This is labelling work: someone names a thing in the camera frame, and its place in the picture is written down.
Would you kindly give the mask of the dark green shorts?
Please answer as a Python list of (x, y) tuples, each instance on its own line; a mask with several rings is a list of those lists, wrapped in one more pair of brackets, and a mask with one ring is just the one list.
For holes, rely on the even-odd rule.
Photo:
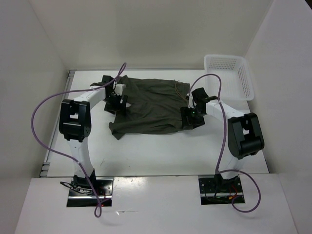
[(130, 106), (125, 115), (117, 115), (109, 123), (116, 139), (125, 134), (163, 135), (182, 130), (180, 108), (187, 106), (189, 83), (128, 76), (121, 77), (119, 83), (126, 85), (123, 94)]

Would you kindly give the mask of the white perforated plastic basket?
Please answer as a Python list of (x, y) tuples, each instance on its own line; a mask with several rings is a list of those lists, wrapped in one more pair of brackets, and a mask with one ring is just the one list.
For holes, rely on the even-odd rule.
[(206, 78), (206, 92), (216, 96), (220, 91), (222, 100), (251, 101), (254, 89), (247, 61), (240, 56), (210, 54), (204, 57), (204, 69), (207, 74), (216, 74), (217, 78)]

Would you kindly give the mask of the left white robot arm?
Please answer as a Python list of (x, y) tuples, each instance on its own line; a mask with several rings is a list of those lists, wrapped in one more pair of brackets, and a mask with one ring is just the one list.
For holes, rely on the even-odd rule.
[(91, 110), (99, 102), (105, 102), (104, 110), (111, 114), (125, 114), (127, 96), (123, 94), (125, 84), (117, 83), (112, 77), (103, 76), (102, 81), (92, 83), (88, 91), (74, 99), (61, 103), (59, 132), (67, 140), (74, 158), (75, 172), (71, 188), (81, 189), (91, 195), (97, 190), (95, 169), (91, 164), (88, 137), (91, 133)]

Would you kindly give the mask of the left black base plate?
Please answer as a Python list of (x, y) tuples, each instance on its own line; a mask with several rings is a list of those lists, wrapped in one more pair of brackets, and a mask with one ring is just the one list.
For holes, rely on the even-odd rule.
[[(112, 178), (98, 178), (95, 184), (95, 190), (101, 202), (101, 207), (112, 206), (113, 195)], [(98, 202), (91, 188), (83, 188), (81, 186), (74, 187), (73, 182), (63, 182), (63, 185), (69, 188), (66, 207), (95, 207)]]

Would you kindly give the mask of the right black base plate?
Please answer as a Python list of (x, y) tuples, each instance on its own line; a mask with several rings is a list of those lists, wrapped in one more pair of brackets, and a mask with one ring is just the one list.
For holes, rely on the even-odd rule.
[(221, 175), (207, 175), (198, 178), (201, 205), (245, 203), (241, 180), (238, 176), (223, 179)]

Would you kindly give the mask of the aluminium table edge rail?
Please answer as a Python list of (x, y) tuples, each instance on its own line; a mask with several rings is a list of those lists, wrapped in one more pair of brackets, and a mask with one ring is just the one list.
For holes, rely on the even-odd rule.
[[(75, 72), (76, 72), (76, 70), (70, 70), (69, 71), (64, 91), (68, 91), (71, 88)], [(53, 129), (53, 132), (52, 132), (49, 144), (48, 144), (49, 148), (53, 149), (55, 146), (56, 138), (57, 138), (57, 135), (59, 132), (58, 128), (59, 128), (59, 114), (57, 115), (57, 119), (56, 119), (56, 122), (54, 124), (54, 129)], [(47, 177), (49, 167), (50, 167), (49, 156), (51, 154), (52, 153), (50, 152), (50, 150), (46, 151), (45, 159), (43, 161), (39, 177)]]

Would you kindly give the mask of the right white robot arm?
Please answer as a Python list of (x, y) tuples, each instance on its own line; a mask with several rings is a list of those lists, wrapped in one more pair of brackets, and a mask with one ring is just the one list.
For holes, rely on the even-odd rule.
[(236, 110), (217, 96), (208, 96), (204, 88), (197, 88), (187, 94), (186, 100), (188, 106), (180, 108), (183, 130), (203, 126), (206, 115), (223, 124), (223, 140), (214, 186), (224, 192), (235, 182), (245, 158), (256, 155), (265, 146), (258, 116)]

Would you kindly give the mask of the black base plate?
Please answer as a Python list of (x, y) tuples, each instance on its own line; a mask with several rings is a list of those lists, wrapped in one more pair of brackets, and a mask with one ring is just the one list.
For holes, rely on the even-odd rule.
[[(101, 202), (101, 207), (112, 206), (113, 195), (112, 178), (98, 178), (95, 184), (95, 190)], [(83, 188), (81, 186), (74, 187), (73, 182), (63, 182), (63, 185), (69, 188), (66, 207), (95, 207), (98, 202), (91, 188)]]
[(238, 176), (223, 179), (221, 175), (207, 175), (198, 178), (201, 205), (245, 203), (241, 180)]

